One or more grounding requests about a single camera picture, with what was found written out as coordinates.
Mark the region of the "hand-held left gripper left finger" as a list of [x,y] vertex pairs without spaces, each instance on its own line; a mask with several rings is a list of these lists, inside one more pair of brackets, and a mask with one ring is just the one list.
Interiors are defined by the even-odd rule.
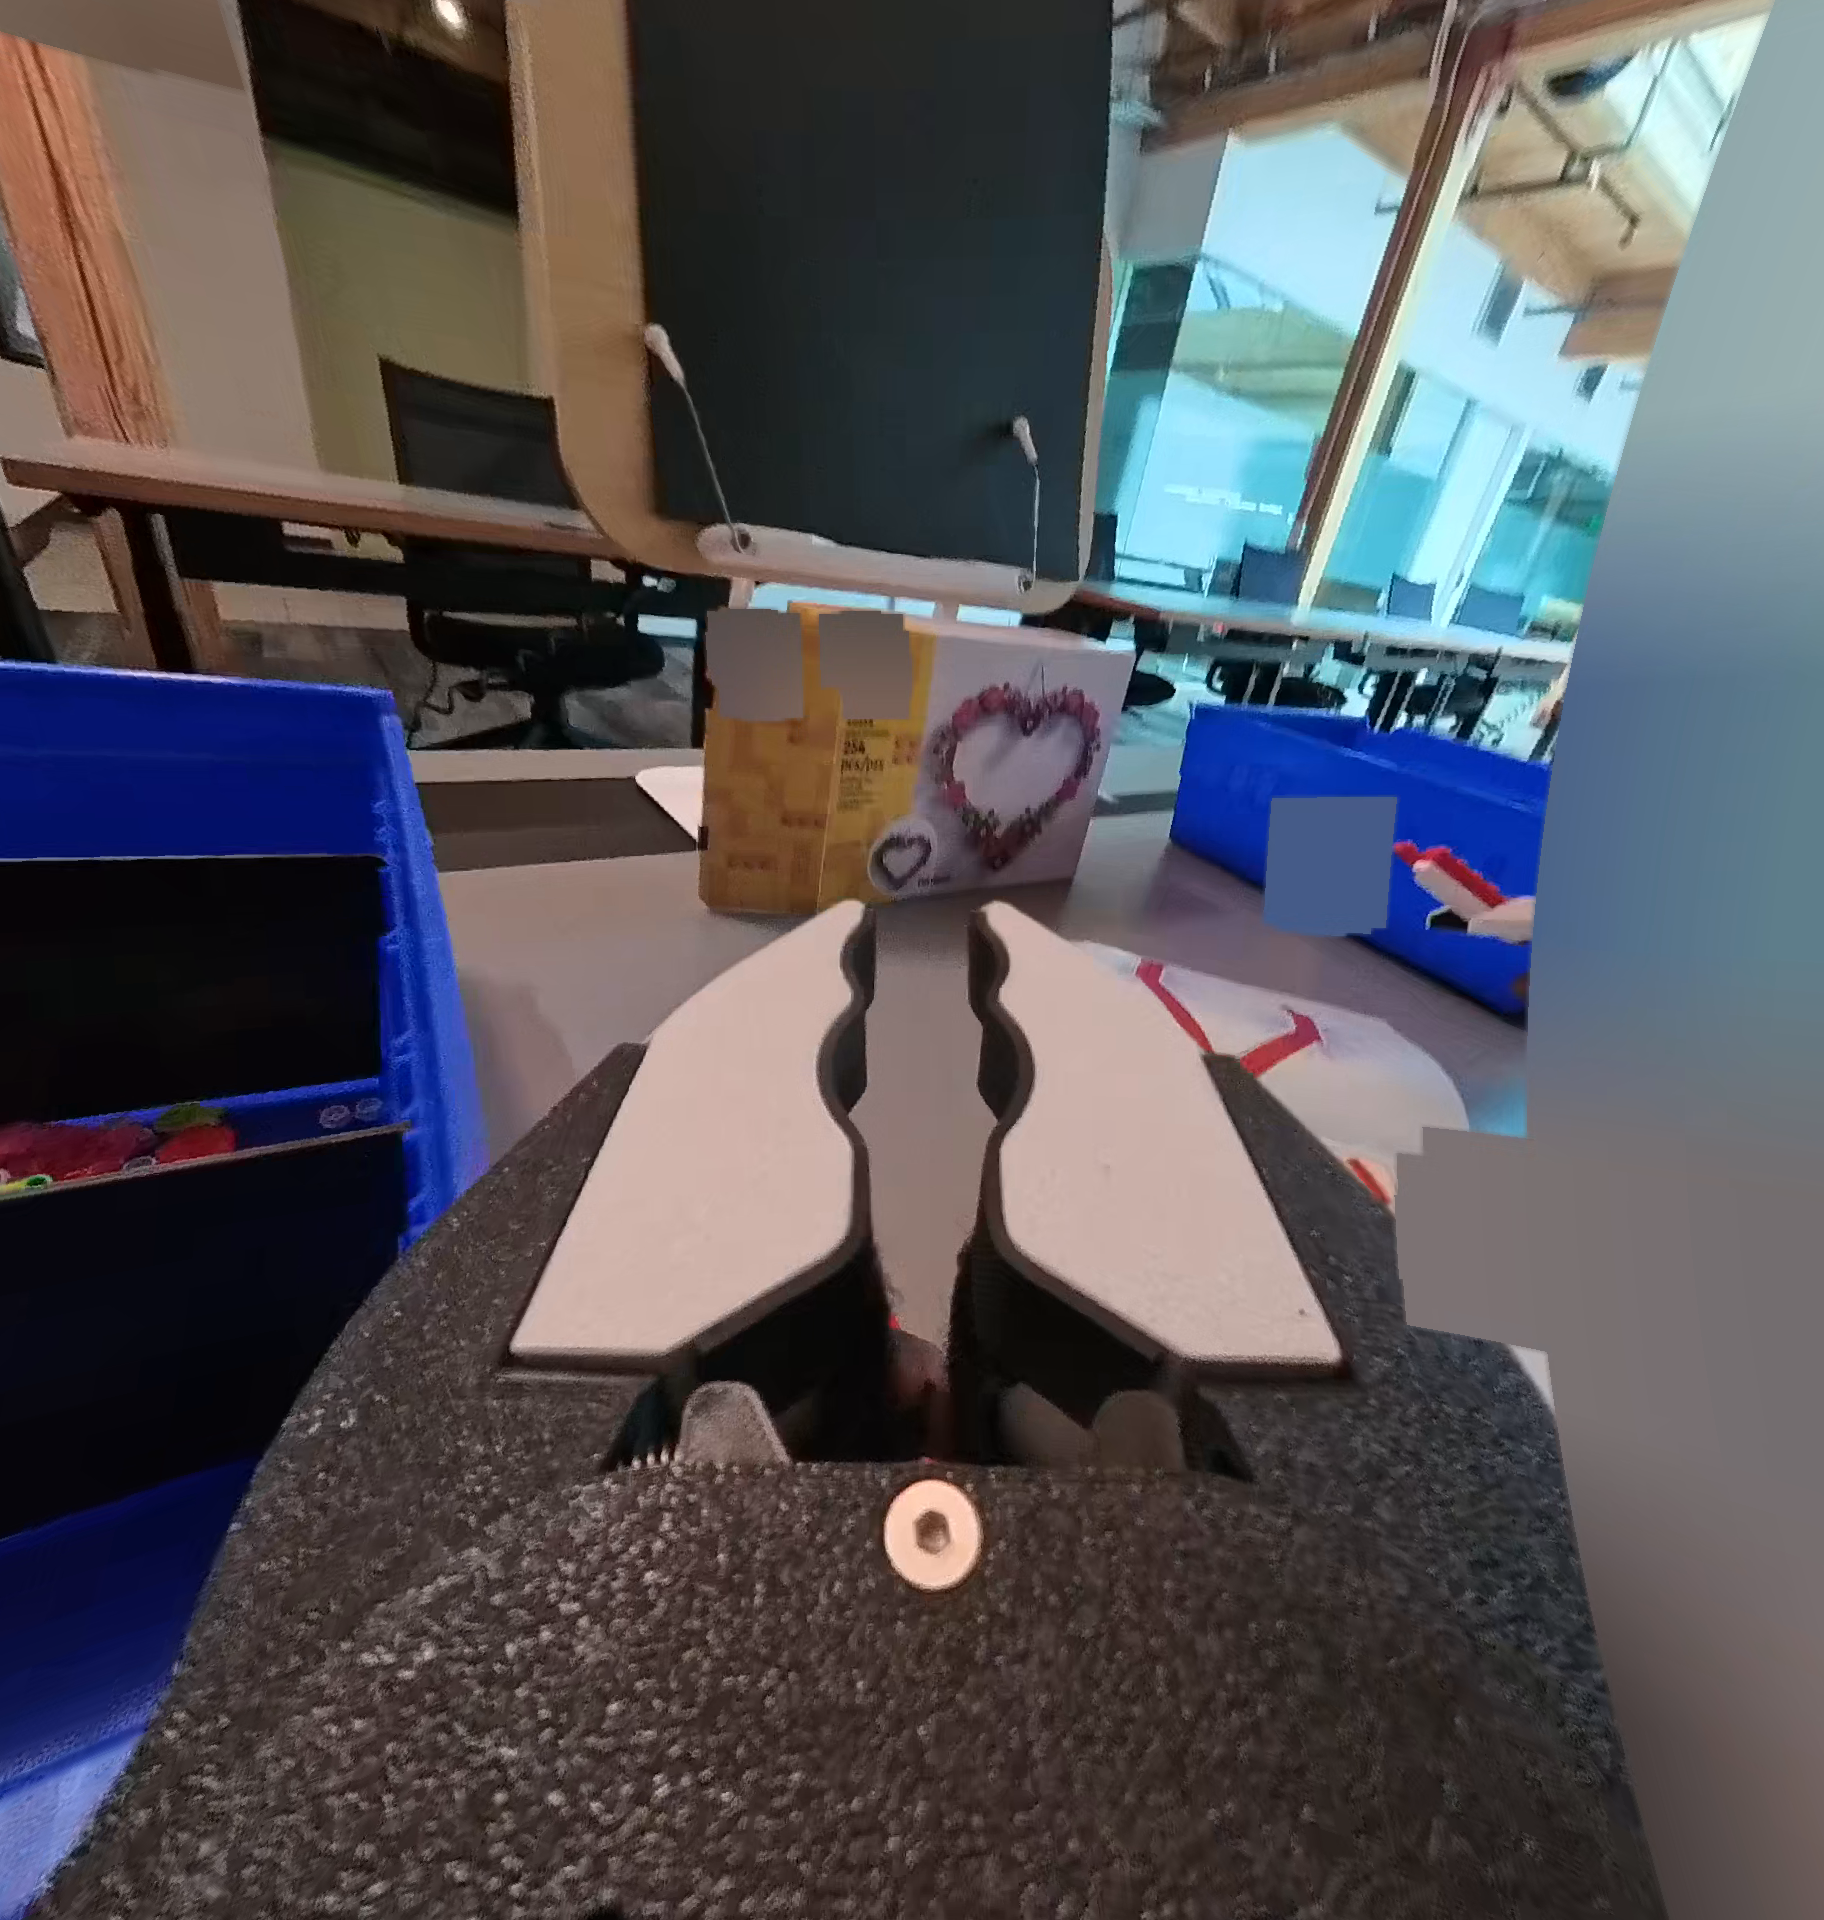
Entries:
[[706,1356],[873,1240],[877,917],[840,902],[688,995],[643,1047],[509,1354]]

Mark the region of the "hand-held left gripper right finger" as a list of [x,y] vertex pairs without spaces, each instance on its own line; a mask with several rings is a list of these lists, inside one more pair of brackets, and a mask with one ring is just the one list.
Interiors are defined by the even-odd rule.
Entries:
[[1347,1370],[1211,1056],[1153,990],[993,902],[972,915],[972,1011],[981,1210],[1022,1283],[1207,1379]]

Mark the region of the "grey desk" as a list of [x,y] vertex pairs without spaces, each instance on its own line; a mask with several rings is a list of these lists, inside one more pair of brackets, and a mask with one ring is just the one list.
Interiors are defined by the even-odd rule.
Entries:
[[[1268,928],[1260,894],[1169,843],[1179,748],[1114,749],[1072,880],[1005,895],[1072,939],[1126,947],[1388,1020],[1457,1083],[1471,1127],[1518,1138],[1524,1029],[1373,947]],[[694,749],[428,749],[414,753],[436,828],[492,1157],[614,1046],[785,929],[715,915],[698,852],[637,786]],[[967,999],[972,900],[888,909],[858,1127],[875,1159],[877,1242],[900,1322],[942,1339],[990,1127],[975,1093]]]

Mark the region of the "black desk divider panel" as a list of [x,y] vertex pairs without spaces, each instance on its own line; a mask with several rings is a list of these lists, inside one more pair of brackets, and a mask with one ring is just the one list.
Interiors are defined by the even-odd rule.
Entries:
[[611,552],[1063,606],[1110,336],[1114,6],[504,13],[536,362]]

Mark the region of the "open instruction booklet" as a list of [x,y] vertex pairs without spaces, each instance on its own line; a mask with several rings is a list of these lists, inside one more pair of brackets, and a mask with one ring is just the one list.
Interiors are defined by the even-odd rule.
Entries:
[[1361,1154],[1401,1174],[1427,1130],[1465,1130],[1450,1074],[1393,1026],[1302,993],[1252,987],[1086,940],[1105,969],[1156,1000],[1206,1053],[1236,1060],[1345,1165]]

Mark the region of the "white background table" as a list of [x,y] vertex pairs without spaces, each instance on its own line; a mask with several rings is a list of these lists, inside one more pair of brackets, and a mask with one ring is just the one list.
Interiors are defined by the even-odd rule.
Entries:
[[1416,687],[1440,680],[1484,687],[1471,736],[1501,687],[1544,691],[1535,722],[1559,711],[1571,648],[1565,643],[1498,634],[1463,624],[1409,614],[1333,610],[1245,596],[1199,596],[1139,585],[1080,585],[1072,604],[1110,627],[1129,621],[1144,651],[1207,659],[1209,680],[1225,704],[1281,704],[1284,686],[1307,680],[1322,662],[1340,662],[1373,676],[1388,691],[1370,708],[1373,724],[1389,733],[1405,724]]

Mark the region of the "blue office chair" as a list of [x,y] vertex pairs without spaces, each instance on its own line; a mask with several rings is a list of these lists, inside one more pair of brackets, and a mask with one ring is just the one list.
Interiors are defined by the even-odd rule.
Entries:
[[[1259,599],[1284,606],[1302,596],[1305,557],[1298,548],[1277,548],[1247,541],[1239,559],[1222,559],[1211,571],[1215,597]],[[1342,708],[1347,690],[1331,686],[1307,670],[1286,672],[1281,664],[1252,659],[1214,659],[1207,670],[1207,687],[1228,704],[1271,704]]]
[[[1516,639],[1522,618],[1522,596],[1467,585],[1450,624],[1467,632]],[[1366,648],[1366,664],[1373,675],[1366,717],[1376,733],[1391,733],[1401,726],[1432,731],[1443,722],[1454,738],[1472,741],[1501,679],[1498,654],[1467,648],[1439,651],[1373,643]]]

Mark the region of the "yellow and white toy box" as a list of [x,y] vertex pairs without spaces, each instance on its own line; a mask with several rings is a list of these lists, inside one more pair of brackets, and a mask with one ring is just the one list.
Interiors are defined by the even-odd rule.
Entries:
[[708,617],[701,900],[733,915],[1076,872],[1129,654],[882,608]]

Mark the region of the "black bin divider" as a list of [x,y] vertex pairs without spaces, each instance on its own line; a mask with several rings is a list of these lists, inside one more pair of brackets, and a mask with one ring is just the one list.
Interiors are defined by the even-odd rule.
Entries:
[[374,854],[0,859],[0,1123],[381,1070]]
[[0,1540],[259,1454],[410,1225],[380,1127],[0,1198]]

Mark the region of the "blue plastic bin with dividers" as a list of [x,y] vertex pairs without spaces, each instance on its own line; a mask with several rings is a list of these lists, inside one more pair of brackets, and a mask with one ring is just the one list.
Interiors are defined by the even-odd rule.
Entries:
[[[433,837],[392,701],[0,662],[0,859],[174,854],[381,861],[380,1076],[172,1107],[223,1109],[232,1154],[403,1128],[402,1255],[490,1153]],[[0,1915],[26,1914],[132,1757],[264,1452],[0,1540]]]

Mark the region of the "black office chair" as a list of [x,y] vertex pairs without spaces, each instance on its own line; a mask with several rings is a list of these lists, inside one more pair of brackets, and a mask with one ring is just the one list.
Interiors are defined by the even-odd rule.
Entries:
[[[396,478],[528,508],[572,509],[554,407],[384,359],[381,396]],[[463,748],[570,749],[567,701],[652,679],[661,643],[639,629],[652,596],[637,565],[608,579],[585,557],[499,543],[403,538],[407,632],[422,659],[450,668],[453,694],[524,694],[522,724],[467,733]]]

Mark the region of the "wooden background table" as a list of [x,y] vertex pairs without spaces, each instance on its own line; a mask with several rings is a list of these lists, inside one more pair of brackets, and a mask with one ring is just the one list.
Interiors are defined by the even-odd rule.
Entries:
[[199,573],[181,567],[167,525],[174,513],[627,561],[584,509],[228,454],[69,436],[4,451],[0,471],[16,489],[63,496],[85,518],[110,515],[120,526],[132,573],[132,591],[116,594],[120,625],[135,664],[163,675],[236,672],[223,632],[206,639],[191,613],[189,587]]

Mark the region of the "wooden pillar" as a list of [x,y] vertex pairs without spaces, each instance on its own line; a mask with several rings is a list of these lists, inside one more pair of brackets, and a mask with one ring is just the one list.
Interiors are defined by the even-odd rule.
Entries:
[[[0,206],[72,439],[167,447],[166,390],[86,60],[0,32]],[[183,583],[155,509],[82,505],[135,665],[228,675],[211,585]]]

